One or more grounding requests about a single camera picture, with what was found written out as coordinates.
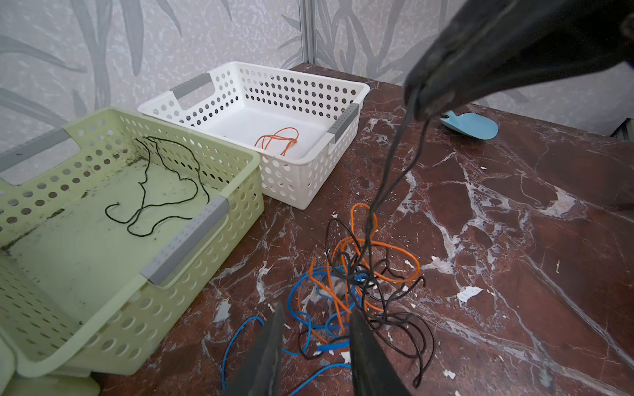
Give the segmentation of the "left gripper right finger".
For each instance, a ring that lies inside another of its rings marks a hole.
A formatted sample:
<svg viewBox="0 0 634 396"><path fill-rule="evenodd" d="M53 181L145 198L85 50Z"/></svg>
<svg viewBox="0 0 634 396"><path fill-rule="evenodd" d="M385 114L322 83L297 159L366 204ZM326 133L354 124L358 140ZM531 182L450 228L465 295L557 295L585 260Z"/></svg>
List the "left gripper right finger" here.
<svg viewBox="0 0 634 396"><path fill-rule="evenodd" d="M351 314L349 341L355 395L410 395L359 310Z"/></svg>

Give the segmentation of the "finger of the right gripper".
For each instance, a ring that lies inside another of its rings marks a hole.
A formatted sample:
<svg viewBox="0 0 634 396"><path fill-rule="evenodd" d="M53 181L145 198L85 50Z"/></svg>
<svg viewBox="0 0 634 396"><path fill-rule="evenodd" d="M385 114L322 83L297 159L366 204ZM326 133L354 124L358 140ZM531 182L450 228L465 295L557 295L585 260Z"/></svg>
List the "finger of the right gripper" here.
<svg viewBox="0 0 634 396"><path fill-rule="evenodd" d="M631 1L467 1L403 84L416 120L633 62Z"/></svg>

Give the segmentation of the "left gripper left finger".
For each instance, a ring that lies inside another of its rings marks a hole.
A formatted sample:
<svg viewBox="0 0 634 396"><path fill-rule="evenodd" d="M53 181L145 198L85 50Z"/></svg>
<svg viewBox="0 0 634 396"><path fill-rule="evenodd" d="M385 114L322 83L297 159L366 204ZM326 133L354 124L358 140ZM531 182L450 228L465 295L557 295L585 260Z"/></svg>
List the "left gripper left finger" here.
<svg viewBox="0 0 634 396"><path fill-rule="evenodd" d="M279 395L282 351L282 330L285 314L280 302L266 321L258 317L248 318L236 331L226 348L222 361L223 395ZM255 341L231 382L226 381L226 358L231 346L244 327L252 322L262 323Z"/></svg>

